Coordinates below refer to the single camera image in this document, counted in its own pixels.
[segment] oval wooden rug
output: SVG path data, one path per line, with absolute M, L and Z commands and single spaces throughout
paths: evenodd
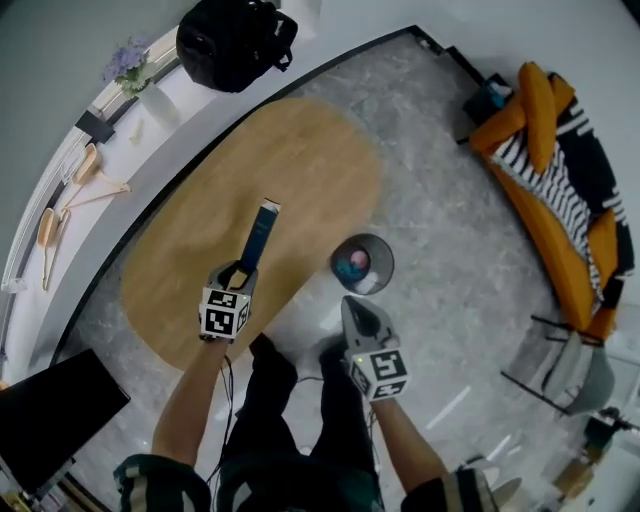
M 122 300 L 138 335 L 184 370 L 201 341 L 209 272 L 240 258 L 265 197 L 281 211 L 259 264 L 235 359 L 371 216 L 379 160 L 360 130 L 308 99 L 270 103 L 244 121 L 180 185 L 129 256 Z

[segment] purple flower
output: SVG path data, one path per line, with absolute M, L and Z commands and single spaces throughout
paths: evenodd
M 123 76 L 130 69 L 144 64 L 147 59 L 147 41 L 141 36 L 131 36 L 124 46 L 116 49 L 111 61 L 102 72 L 102 81 L 111 82 L 113 79 Z

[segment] wooden stick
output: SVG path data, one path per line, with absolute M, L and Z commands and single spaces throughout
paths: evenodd
M 116 187 L 119 190 L 126 190 L 127 192 L 129 192 L 131 190 L 131 187 L 129 187 L 128 184 L 122 183 L 122 182 L 118 182 L 118 181 L 113 181 L 111 178 L 109 178 L 109 176 L 107 176 L 104 172 L 102 172 L 102 169 L 98 169 L 98 172 L 95 175 L 98 178 L 100 178 L 102 181 L 105 181 L 109 185 L 112 185 L 112 186 Z
M 62 211 L 69 211 L 71 208 L 75 208 L 76 206 L 82 206 L 83 204 L 93 203 L 94 201 L 98 201 L 100 199 L 104 199 L 105 197 L 115 196 L 117 194 L 122 194 L 123 192 L 129 192 L 129 190 L 116 190 L 115 192 L 109 192 L 108 194 L 102 194 L 101 196 L 92 197 L 91 199 L 85 199 L 84 201 L 80 201 L 76 204 L 67 204 Z
M 56 264 L 56 259 L 58 257 L 58 248 L 60 247 L 60 242 L 62 241 L 62 235 L 64 235 L 64 232 L 67 229 L 67 225 L 69 224 L 70 219 L 71 219 L 71 212 L 69 210 L 64 210 L 60 217 L 60 232 L 58 233 L 56 246 L 53 248 L 53 255 L 51 256 L 51 268 L 49 269 L 48 274 L 46 273 L 47 248 L 46 247 L 44 248 L 45 277 L 42 278 L 42 289 L 45 292 L 49 289 L 49 281 L 51 280 L 51 274 L 53 274 L 53 266 Z
M 80 185 L 76 191 L 72 194 L 72 196 L 69 198 L 69 200 L 65 203 L 65 205 L 62 207 L 62 211 L 66 210 L 69 206 L 69 203 L 71 203 L 71 201 L 73 201 L 76 196 L 80 193 L 80 191 L 84 188 L 84 183 L 82 185 Z

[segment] orange sofa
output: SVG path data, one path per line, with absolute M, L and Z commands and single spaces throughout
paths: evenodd
M 556 119 L 569 105 L 574 90 L 557 75 L 549 81 L 534 63 L 522 67 L 519 81 L 521 90 L 504 109 L 471 135 L 469 143 L 493 171 L 526 224 L 549 273 L 566 322 L 597 340 L 606 340 L 613 328 L 616 311 L 600 308 L 592 314 L 595 292 L 587 263 L 575 251 L 553 213 L 491 160 L 498 146 L 525 126 L 536 172 L 544 172 L 553 156 L 549 144 L 555 144 Z M 607 212 L 601 220 L 590 228 L 588 239 L 604 287 L 617 265 L 617 244 L 613 213 Z

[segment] leg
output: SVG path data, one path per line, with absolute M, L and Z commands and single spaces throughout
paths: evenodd
M 251 344 L 253 374 L 238 421 L 224 450 L 224 460 L 256 451 L 297 452 L 282 413 L 296 385 L 295 367 L 264 334 Z
M 346 346 L 336 346 L 320 358 L 322 388 L 322 432 L 312 457 L 330 460 L 378 475 L 373 461 L 373 444 L 364 418 L 362 395 L 342 365 Z

